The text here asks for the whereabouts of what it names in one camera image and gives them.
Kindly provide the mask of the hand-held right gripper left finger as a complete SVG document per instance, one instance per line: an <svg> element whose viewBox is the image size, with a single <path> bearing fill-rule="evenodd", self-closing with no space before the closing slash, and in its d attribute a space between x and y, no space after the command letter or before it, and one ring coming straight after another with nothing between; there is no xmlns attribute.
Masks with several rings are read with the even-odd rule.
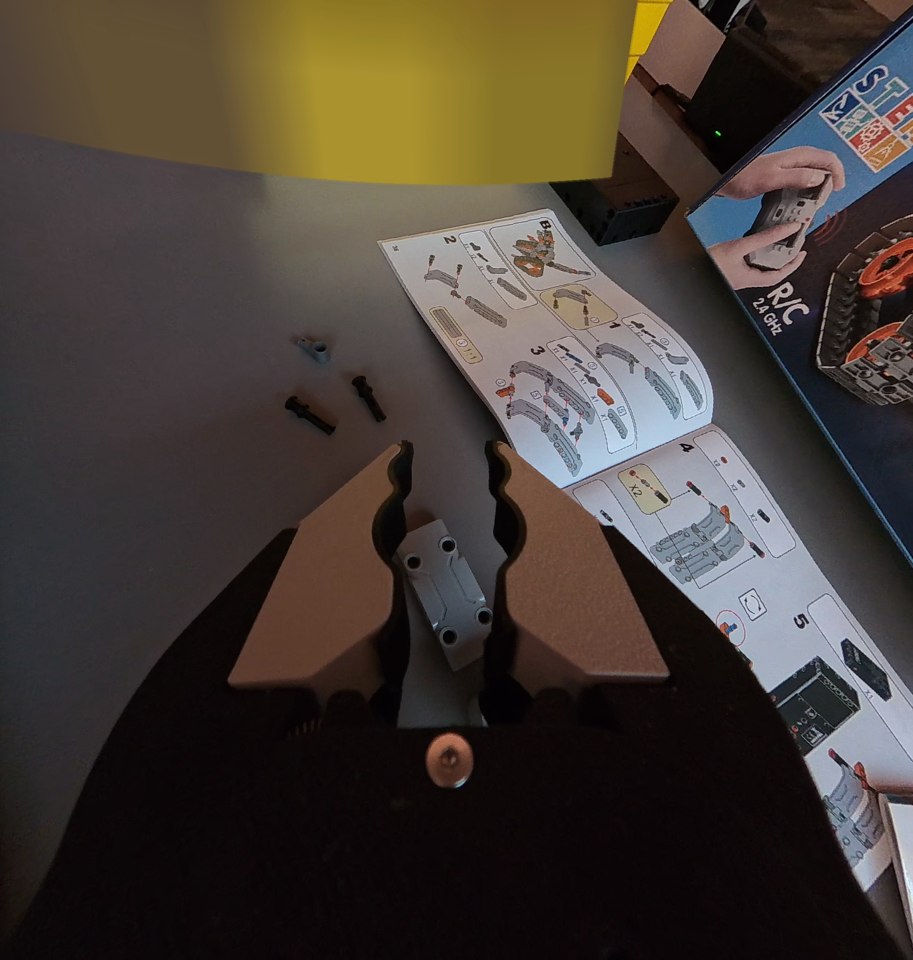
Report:
<svg viewBox="0 0 913 960"><path fill-rule="evenodd" d="M238 689L302 688L320 706L354 690L397 722L410 659L403 576L414 448L391 444L300 522L228 677Z"/></svg>

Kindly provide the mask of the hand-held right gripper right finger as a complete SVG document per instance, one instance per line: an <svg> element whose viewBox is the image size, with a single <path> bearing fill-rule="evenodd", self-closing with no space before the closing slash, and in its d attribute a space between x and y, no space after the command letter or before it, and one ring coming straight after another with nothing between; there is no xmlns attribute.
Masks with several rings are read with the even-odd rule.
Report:
<svg viewBox="0 0 913 960"><path fill-rule="evenodd" d="M601 525L509 445L486 446L506 552L485 642L483 717L514 723L547 689L661 683L668 668Z"/></svg>

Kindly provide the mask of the black long pin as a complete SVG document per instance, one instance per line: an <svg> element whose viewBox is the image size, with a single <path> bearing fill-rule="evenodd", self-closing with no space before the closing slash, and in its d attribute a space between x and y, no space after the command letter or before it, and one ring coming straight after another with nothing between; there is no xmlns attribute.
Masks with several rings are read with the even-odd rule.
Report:
<svg viewBox="0 0 913 960"><path fill-rule="evenodd" d="M298 419L304 420L314 426L327 436L335 433L336 426L330 424L322 416L318 415L308 404L292 395L284 402L284 409L294 414Z"/></svg>
<svg viewBox="0 0 913 960"><path fill-rule="evenodd" d="M387 415L384 412L380 402L378 402L373 388L367 381L367 377L362 374L357 375L352 379L351 383L357 395L367 406L374 420L377 423L384 422L387 419Z"/></svg>

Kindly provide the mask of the black battery box brick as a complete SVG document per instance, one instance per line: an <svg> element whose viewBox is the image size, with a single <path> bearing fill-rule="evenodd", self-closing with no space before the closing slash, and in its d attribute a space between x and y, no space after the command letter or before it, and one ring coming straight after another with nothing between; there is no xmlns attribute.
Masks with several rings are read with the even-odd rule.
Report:
<svg viewBox="0 0 913 960"><path fill-rule="evenodd" d="M598 246L657 234L679 203L659 176L628 183L610 177L549 185Z"/></svg>

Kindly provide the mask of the yellow plastic bin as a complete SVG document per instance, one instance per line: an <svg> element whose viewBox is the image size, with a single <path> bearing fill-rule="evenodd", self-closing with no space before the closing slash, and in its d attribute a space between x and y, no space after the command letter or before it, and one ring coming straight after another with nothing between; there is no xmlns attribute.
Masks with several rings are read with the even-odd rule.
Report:
<svg viewBox="0 0 913 960"><path fill-rule="evenodd" d="M633 69L653 42L659 25L672 3L673 1L651 0L636 2L627 59L626 80L631 77Z"/></svg>

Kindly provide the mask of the grey desk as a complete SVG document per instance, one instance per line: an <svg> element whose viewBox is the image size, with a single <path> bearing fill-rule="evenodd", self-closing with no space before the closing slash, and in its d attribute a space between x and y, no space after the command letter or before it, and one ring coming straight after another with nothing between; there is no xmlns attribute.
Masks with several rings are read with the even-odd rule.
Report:
<svg viewBox="0 0 913 960"><path fill-rule="evenodd" d="M680 205L659 233L603 247L545 183L263 176L0 130L0 939L151 667L389 444L415 447L408 523L443 519L493 593L498 422L381 239L556 211L696 348L715 422L913 693L913 571L683 218L716 171L636 80L621 126ZM334 433L286 410L293 396Z"/></svg>

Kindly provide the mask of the white instruction booklet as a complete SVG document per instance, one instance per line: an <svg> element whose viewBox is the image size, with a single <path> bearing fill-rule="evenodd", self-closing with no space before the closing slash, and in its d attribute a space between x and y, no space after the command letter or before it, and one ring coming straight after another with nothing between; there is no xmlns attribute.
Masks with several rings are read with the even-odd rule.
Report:
<svg viewBox="0 0 913 960"><path fill-rule="evenodd" d="M913 697L713 420L699 355L550 210L379 243L511 445L714 621L775 705L861 882L894 863Z"/></svg>

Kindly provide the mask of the blue robot kit box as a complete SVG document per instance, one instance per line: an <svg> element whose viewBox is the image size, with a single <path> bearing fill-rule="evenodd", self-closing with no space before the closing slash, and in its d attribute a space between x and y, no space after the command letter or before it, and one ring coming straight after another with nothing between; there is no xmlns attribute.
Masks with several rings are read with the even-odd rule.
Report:
<svg viewBox="0 0 913 960"><path fill-rule="evenodd" d="M913 6L688 220L913 564Z"/></svg>

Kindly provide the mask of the black electronic box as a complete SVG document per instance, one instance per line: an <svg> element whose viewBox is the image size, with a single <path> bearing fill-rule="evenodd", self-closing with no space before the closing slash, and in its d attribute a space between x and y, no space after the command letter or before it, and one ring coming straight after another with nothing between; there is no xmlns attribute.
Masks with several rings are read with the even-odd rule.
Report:
<svg viewBox="0 0 913 960"><path fill-rule="evenodd" d="M732 28L684 111L725 174L822 84L747 27Z"/></svg>

